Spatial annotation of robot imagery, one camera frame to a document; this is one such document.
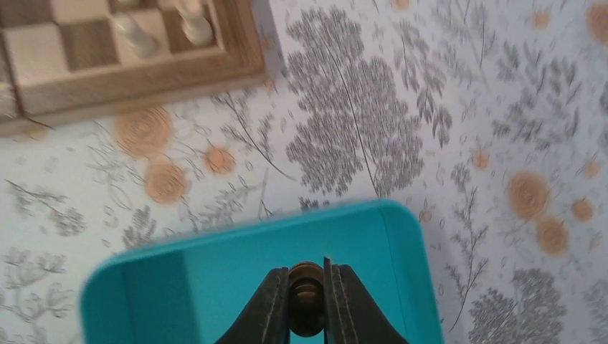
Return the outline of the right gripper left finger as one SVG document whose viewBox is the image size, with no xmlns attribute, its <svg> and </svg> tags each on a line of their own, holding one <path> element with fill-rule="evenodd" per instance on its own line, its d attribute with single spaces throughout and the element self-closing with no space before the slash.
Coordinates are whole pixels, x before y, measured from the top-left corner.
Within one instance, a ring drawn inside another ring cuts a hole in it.
<svg viewBox="0 0 608 344">
<path fill-rule="evenodd" d="M 289 343 L 289 289 L 289 269 L 271 269 L 217 344 Z"/>
</svg>

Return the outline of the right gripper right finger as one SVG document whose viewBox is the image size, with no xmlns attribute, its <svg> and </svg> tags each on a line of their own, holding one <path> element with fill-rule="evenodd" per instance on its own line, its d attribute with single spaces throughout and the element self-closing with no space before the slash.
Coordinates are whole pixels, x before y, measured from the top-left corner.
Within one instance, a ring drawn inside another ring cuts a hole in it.
<svg viewBox="0 0 608 344">
<path fill-rule="evenodd" d="M 348 264 L 323 261 L 324 342 L 407 344 Z"/>
</svg>

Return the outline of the black chess piece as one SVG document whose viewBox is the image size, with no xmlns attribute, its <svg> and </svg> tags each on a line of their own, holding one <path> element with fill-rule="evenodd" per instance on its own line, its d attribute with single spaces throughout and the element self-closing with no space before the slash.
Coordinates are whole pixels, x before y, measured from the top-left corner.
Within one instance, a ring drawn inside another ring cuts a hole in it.
<svg viewBox="0 0 608 344">
<path fill-rule="evenodd" d="M 289 270 L 288 325 L 296 335 L 309 338 L 326 325 L 323 268 L 299 262 Z"/>
</svg>

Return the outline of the teal plastic tray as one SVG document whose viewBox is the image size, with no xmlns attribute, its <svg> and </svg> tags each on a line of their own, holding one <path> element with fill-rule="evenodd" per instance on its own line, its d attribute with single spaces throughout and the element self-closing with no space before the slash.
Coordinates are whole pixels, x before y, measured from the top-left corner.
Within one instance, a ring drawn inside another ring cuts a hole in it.
<svg viewBox="0 0 608 344">
<path fill-rule="evenodd" d="M 274 268 L 352 267 L 408 343 L 443 335 L 422 230 L 379 199 L 131 249 L 100 265 L 80 296 L 85 343 L 217 343 Z"/>
</svg>

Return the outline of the light wooden chess piece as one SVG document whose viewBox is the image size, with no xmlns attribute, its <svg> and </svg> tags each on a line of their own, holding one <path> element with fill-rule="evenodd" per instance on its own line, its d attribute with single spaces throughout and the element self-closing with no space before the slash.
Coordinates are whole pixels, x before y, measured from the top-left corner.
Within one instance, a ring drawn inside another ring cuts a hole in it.
<svg viewBox="0 0 608 344">
<path fill-rule="evenodd" d="M 181 28 L 186 38 L 195 46 L 205 47 L 212 43 L 214 33 L 206 19 L 204 5 L 200 0 L 175 1 L 174 6 L 182 22 Z"/>
<path fill-rule="evenodd" d="M 138 58 L 147 59 L 156 54 L 158 45 L 154 36 L 144 31 L 142 26 L 129 14 L 114 16 L 113 26 Z"/>
</svg>

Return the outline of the wooden chess board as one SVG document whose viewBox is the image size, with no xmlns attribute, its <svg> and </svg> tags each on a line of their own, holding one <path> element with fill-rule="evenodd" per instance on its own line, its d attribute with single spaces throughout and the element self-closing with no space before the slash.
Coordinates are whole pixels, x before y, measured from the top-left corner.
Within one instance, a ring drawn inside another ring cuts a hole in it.
<svg viewBox="0 0 608 344">
<path fill-rule="evenodd" d="M 175 1 L 3 1 L 1 134 L 121 114 L 261 83 L 249 1 L 202 1 L 214 39 L 184 35 Z M 129 14 L 153 35 L 140 59 L 113 26 Z"/>
</svg>

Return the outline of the floral patterned table mat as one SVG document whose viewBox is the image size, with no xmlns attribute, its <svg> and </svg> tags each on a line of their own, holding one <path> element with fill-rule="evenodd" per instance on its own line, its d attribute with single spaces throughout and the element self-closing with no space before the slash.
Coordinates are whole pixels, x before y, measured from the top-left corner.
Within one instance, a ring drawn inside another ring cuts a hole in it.
<svg viewBox="0 0 608 344">
<path fill-rule="evenodd" d="M 81 343 L 113 254 L 355 199 L 448 343 L 607 341 L 605 1 L 256 1 L 263 83 L 1 139 L 1 341 Z"/>
</svg>

